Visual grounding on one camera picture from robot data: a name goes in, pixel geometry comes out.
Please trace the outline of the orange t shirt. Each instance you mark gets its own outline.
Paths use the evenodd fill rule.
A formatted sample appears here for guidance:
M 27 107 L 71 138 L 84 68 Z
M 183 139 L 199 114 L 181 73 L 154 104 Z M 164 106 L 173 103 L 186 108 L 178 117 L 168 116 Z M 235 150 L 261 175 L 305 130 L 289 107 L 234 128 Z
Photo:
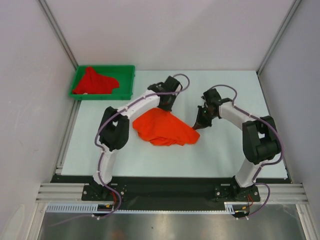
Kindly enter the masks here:
M 171 112 L 152 108 L 132 123 L 137 135 L 154 146 L 194 145 L 200 134 Z

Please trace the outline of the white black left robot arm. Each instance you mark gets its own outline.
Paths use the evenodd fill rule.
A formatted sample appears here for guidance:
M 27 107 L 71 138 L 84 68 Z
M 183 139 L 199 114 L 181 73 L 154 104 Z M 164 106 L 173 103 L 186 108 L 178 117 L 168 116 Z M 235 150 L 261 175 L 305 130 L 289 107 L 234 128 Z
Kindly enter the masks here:
M 124 106 L 109 106 L 105 109 L 94 138 L 94 144 L 100 148 L 97 170 L 93 174 L 96 183 L 93 194 L 98 199 L 105 200 L 110 193 L 121 198 L 120 193 L 110 187 L 109 183 L 112 180 L 117 153 L 129 140 L 130 123 L 153 108 L 171 111 L 179 93 L 190 85 L 187 77 L 187 85 L 183 87 L 176 79 L 178 76 L 168 76 L 164 82 L 150 85 L 143 94 Z

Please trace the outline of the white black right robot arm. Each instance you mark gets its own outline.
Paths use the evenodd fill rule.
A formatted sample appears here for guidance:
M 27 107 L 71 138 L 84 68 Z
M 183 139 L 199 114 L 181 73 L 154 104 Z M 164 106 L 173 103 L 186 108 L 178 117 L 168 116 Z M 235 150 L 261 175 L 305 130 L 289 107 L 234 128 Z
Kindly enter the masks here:
M 269 165 L 282 152 L 282 144 L 274 119 L 267 115 L 257 117 L 239 108 L 235 99 L 222 98 L 214 87 L 201 97 L 203 105 L 198 106 L 194 130 L 212 126 L 215 118 L 224 119 L 242 131 L 242 150 L 245 159 L 238 173 L 232 177 L 226 197 L 244 201 L 253 191 L 257 176 L 264 166 Z

